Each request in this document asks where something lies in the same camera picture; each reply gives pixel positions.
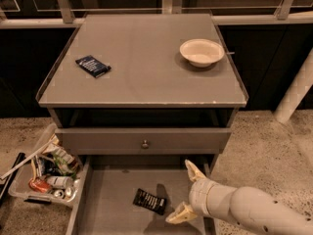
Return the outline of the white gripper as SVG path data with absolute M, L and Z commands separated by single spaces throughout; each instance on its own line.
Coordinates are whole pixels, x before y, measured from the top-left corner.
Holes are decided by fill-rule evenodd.
M 210 216 L 208 210 L 209 191 L 217 185 L 217 182 L 205 178 L 198 167 L 189 160 L 185 160 L 189 179 L 194 182 L 189 193 L 189 204 L 180 203 L 165 221 L 170 224 L 180 224 L 202 216 Z

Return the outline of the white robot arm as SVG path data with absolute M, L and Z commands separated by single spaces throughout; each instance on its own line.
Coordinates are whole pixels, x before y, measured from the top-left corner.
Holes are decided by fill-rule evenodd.
M 235 188 L 211 180 L 185 160 L 193 182 L 189 202 L 182 202 L 166 222 L 179 224 L 198 216 L 223 220 L 256 235 L 313 235 L 313 220 L 253 187 Z

